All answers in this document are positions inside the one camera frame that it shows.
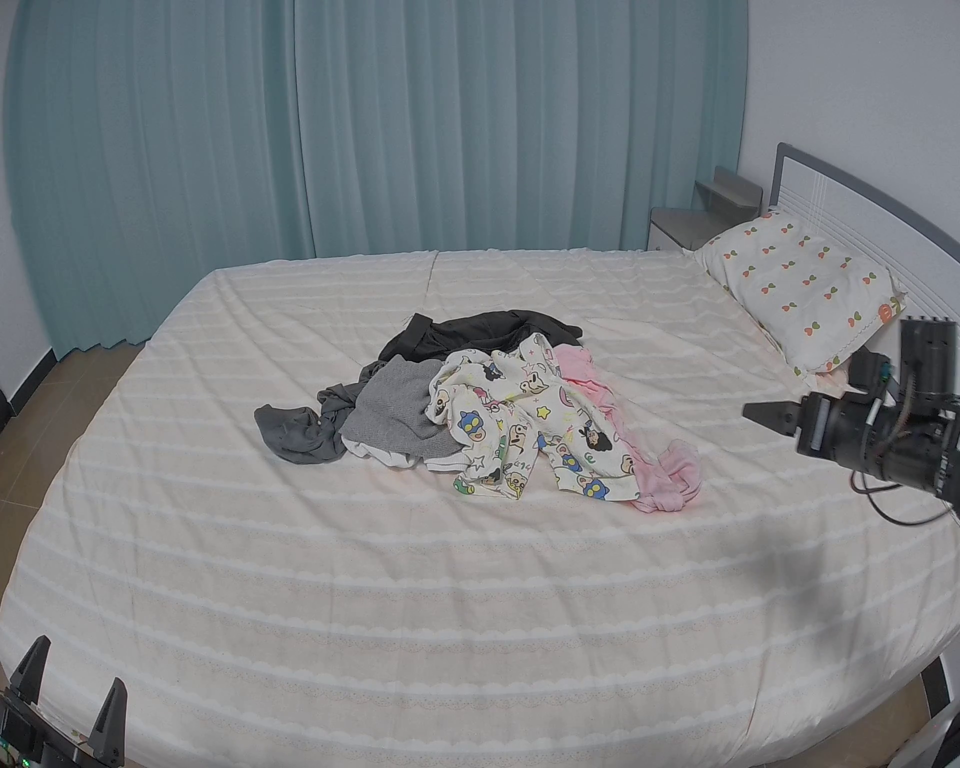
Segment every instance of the pillow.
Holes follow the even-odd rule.
[[[886,267],[776,210],[717,235],[694,257],[797,376],[832,371],[903,308]]]

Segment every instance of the bed sheet wrinkle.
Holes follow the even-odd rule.
[[[314,403],[414,312],[514,306],[584,329],[644,449],[698,448],[697,499],[640,515],[534,470],[520,501],[491,504],[422,468],[286,467],[258,445],[251,401]],[[960,626],[960,529],[882,524],[843,470],[739,415],[748,393],[801,388],[678,255],[223,271],[175,309],[52,484],[0,606],[0,660],[50,635],[45,695],[80,727],[123,678],[128,751],[148,768],[627,768],[637,754],[736,768],[796,753]],[[888,495],[896,514],[935,511]]]

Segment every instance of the headboard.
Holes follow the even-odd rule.
[[[887,265],[906,291],[906,315],[960,321],[960,243],[906,205],[789,144],[777,147],[770,206],[808,228]],[[900,360],[900,329],[890,323],[867,342]],[[960,375],[957,376],[960,392]]]

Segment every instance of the pink garment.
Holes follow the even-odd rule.
[[[564,381],[570,382],[610,420],[634,458],[636,486],[642,496],[631,502],[642,512],[677,512],[700,490],[700,455],[682,440],[674,440],[652,464],[636,447],[634,436],[620,415],[610,388],[600,381],[588,349],[560,344],[553,347]]]

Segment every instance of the nightstand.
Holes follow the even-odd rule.
[[[760,215],[763,190],[719,165],[712,181],[694,188],[705,210],[651,208],[647,251],[696,251],[714,235]]]

